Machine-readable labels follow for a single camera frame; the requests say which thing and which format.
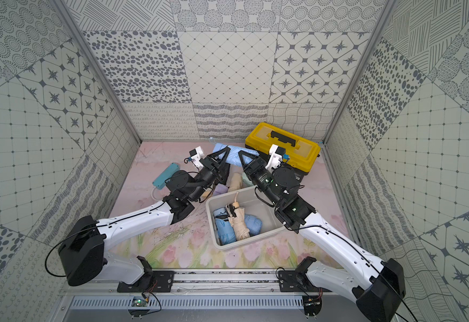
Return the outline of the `small light blue umbrella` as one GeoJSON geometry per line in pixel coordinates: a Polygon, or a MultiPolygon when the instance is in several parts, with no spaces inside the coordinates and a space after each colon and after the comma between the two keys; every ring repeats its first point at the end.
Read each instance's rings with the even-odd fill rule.
{"type": "Polygon", "coordinates": [[[259,156],[259,153],[256,150],[251,150],[248,148],[243,148],[243,147],[238,147],[238,146],[231,146],[231,145],[226,145],[226,144],[221,144],[221,143],[216,143],[214,146],[213,152],[218,152],[222,150],[223,148],[228,147],[230,149],[228,153],[228,157],[226,159],[226,162],[234,165],[234,166],[239,166],[242,167],[242,162],[239,157],[239,152],[244,151],[247,154],[254,155],[255,158],[259,156]]]}

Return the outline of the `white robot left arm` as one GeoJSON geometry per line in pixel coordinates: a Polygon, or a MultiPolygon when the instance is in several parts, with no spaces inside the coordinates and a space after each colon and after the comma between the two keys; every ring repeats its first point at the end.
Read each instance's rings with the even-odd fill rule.
{"type": "Polygon", "coordinates": [[[183,221],[207,189],[226,182],[229,153],[230,148],[225,147],[198,159],[198,171],[179,170],[171,175],[165,181],[169,194],[153,205],[112,218],[79,219],[57,250],[69,286],[104,280],[117,281],[126,291],[150,290],[154,275],[145,257],[125,258],[110,249],[152,229],[183,221]]]}

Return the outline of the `beige umbrella wooden handle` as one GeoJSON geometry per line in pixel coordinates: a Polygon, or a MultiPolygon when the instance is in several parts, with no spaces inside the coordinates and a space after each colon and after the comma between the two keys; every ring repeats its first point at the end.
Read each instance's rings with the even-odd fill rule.
{"type": "Polygon", "coordinates": [[[228,220],[236,234],[237,241],[249,238],[249,229],[245,225],[245,208],[238,202],[238,193],[235,194],[234,201],[226,206],[228,220]]]}

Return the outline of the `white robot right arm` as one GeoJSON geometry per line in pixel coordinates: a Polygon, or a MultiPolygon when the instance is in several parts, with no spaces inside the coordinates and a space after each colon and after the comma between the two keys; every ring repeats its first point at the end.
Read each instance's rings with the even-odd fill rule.
{"type": "Polygon", "coordinates": [[[254,154],[238,153],[242,169],[257,190],[271,202],[284,227],[312,241],[342,265],[305,267],[307,281],[354,302],[369,321],[392,321],[404,303],[404,269],[394,259],[382,260],[346,238],[299,194],[301,184],[286,164],[269,166],[254,154]]]}

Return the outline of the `white plastic storage box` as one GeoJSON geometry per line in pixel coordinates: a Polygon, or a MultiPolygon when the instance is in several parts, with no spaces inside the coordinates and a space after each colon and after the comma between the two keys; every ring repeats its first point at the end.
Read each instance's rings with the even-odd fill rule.
{"type": "Polygon", "coordinates": [[[231,250],[274,236],[285,228],[274,209],[254,187],[227,192],[206,201],[214,247],[231,250]]]}

